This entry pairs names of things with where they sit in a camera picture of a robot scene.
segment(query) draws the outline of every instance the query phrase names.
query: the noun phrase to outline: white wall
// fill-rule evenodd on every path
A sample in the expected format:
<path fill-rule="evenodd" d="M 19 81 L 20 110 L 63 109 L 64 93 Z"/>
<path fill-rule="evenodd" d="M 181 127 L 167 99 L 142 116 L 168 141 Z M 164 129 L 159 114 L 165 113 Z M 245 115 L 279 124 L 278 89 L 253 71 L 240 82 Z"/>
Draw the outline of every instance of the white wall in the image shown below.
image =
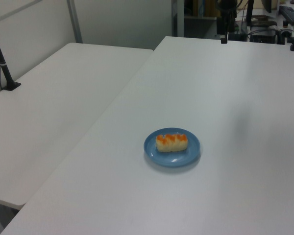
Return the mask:
<path fill-rule="evenodd" d="M 155 49 L 172 35 L 172 0 L 75 0 L 83 43 Z"/>
<path fill-rule="evenodd" d="M 71 42 L 66 0 L 42 0 L 0 21 L 0 47 L 14 80 Z"/>

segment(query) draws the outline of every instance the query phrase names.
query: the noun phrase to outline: blue plate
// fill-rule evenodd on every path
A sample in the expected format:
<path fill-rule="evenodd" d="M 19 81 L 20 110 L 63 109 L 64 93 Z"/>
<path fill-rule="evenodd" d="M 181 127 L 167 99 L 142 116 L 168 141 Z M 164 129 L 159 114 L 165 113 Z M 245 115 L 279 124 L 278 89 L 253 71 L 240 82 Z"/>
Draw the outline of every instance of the blue plate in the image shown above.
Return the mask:
<path fill-rule="evenodd" d="M 185 134 L 188 139 L 187 149 L 178 152 L 159 152 L 156 147 L 156 137 L 165 134 Z M 189 131 L 180 128 L 164 128 L 151 133 L 144 142 L 144 151 L 149 158 L 162 166 L 178 167 L 194 162 L 200 153 L 200 143 L 197 137 Z"/>

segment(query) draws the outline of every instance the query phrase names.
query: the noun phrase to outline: bread roll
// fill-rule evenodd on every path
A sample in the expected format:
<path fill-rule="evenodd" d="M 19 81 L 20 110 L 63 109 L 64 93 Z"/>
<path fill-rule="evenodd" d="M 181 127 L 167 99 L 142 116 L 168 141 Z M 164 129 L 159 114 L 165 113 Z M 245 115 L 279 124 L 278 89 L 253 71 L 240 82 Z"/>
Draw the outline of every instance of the bread roll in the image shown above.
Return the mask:
<path fill-rule="evenodd" d="M 185 134 L 166 134 L 164 137 L 158 135 L 156 147 L 159 152 L 176 152 L 187 148 L 188 140 Z"/>

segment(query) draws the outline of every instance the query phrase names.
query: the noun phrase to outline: keyboard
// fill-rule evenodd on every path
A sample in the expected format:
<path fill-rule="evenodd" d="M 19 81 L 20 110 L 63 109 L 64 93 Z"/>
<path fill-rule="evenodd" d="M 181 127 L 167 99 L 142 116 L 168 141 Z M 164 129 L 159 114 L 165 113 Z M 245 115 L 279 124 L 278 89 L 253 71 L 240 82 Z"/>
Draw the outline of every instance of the keyboard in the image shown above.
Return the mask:
<path fill-rule="evenodd" d="M 294 9 L 290 6 L 279 6 L 279 14 L 281 14 L 291 25 L 294 25 Z"/>

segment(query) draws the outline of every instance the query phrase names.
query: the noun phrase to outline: table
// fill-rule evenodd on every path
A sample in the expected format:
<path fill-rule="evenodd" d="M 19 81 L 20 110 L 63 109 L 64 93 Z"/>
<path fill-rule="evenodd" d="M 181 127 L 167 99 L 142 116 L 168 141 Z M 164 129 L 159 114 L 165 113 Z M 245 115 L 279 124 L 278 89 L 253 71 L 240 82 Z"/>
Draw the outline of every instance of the table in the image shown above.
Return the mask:
<path fill-rule="evenodd" d="M 200 160 L 151 162 L 144 140 L 165 127 L 195 134 Z M 294 52 L 166 37 L 12 234 L 294 234 Z"/>
<path fill-rule="evenodd" d="M 151 53 L 68 44 L 0 92 L 0 203 L 20 209 Z"/>

